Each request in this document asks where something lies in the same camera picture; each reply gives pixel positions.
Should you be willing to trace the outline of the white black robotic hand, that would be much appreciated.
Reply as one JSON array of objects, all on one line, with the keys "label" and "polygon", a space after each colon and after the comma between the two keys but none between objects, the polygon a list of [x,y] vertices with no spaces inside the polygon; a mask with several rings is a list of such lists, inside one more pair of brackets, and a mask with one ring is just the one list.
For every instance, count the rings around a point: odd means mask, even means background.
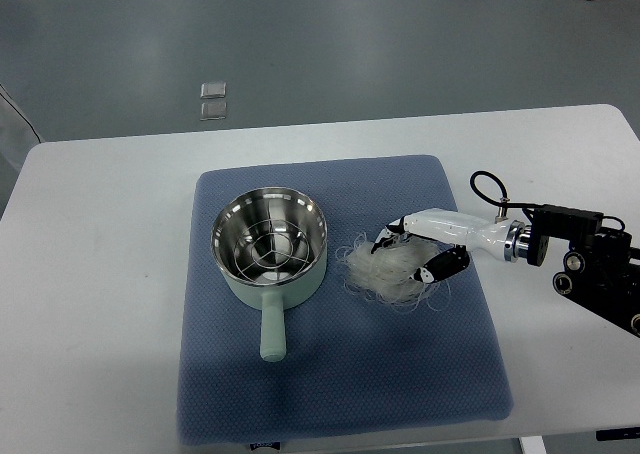
[{"label": "white black robotic hand", "polygon": [[411,236],[448,244],[450,248],[417,268],[411,278],[433,284],[456,275],[469,266],[469,253],[483,250],[498,260],[515,262],[527,256],[530,228],[509,219],[498,223],[471,215],[436,208],[403,216],[385,226],[372,252],[386,248],[399,238]]}]

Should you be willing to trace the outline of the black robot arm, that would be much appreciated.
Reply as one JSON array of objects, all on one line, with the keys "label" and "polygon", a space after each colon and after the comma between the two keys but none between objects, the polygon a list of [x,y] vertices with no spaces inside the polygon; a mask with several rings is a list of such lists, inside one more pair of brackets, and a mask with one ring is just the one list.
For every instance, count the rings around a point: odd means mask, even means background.
[{"label": "black robot arm", "polygon": [[524,259],[541,266],[549,241],[568,243],[563,270],[552,285],[556,293],[634,336],[639,335],[639,249],[617,217],[619,226],[607,227],[610,217],[550,204],[512,203],[504,183],[493,173],[476,171],[470,177],[472,191],[498,208],[496,222],[506,220],[511,208],[519,209],[528,223],[513,221],[509,227],[506,259]]}]

